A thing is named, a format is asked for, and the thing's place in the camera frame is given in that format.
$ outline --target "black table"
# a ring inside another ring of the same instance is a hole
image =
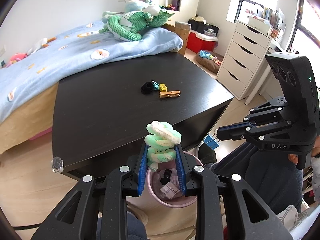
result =
[[[144,95],[151,80],[177,98]],[[182,135],[182,148],[198,144],[233,96],[178,53],[168,52],[97,67],[60,81],[54,108],[52,150],[64,162],[64,174],[78,179],[103,177],[140,152],[146,125],[169,122]]]

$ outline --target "wooden bed post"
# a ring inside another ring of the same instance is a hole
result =
[[[177,33],[180,36],[180,38],[183,40],[183,46],[178,51],[178,53],[184,56],[187,48],[191,24],[184,22],[175,22],[175,25],[172,25],[171,23],[166,23],[162,27],[171,32]]]

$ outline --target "table top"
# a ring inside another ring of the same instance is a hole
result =
[[[151,80],[180,97],[144,95]],[[64,167],[145,137],[153,120],[172,125],[233,98],[216,80],[179,53],[102,64],[60,81],[53,116],[53,157]]]

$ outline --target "black scrunchie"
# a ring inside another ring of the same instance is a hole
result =
[[[152,82],[146,82],[142,87],[141,87],[141,92],[142,94],[149,94],[153,91],[154,87]]]

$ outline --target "window frame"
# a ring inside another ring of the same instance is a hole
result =
[[[304,3],[304,0],[299,0],[299,10],[298,10],[298,15],[297,15],[297,20],[296,20],[296,24],[294,25],[292,37],[291,37],[290,43],[288,45],[287,52],[292,47],[297,30],[301,31],[304,35],[306,35],[309,39],[311,39],[314,42],[314,44],[316,44],[318,46],[318,48],[320,49],[320,40],[318,40],[316,38],[316,36],[314,36],[306,27],[304,27],[301,24],[302,14],[303,14],[303,3]]]
[[[242,7],[242,2],[244,2],[244,1],[248,2],[248,3],[252,3],[252,4],[258,4],[258,5],[260,5],[261,7],[264,8],[264,5],[262,5],[260,3],[257,3],[257,2],[254,2],[254,1],[251,1],[251,0],[239,0],[238,9],[237,9],[237,13],[236,13],[236,16],[235,16],[234,23],[236,23],[237,19],[239,18],[240,10],[241,10],[241,7]]]

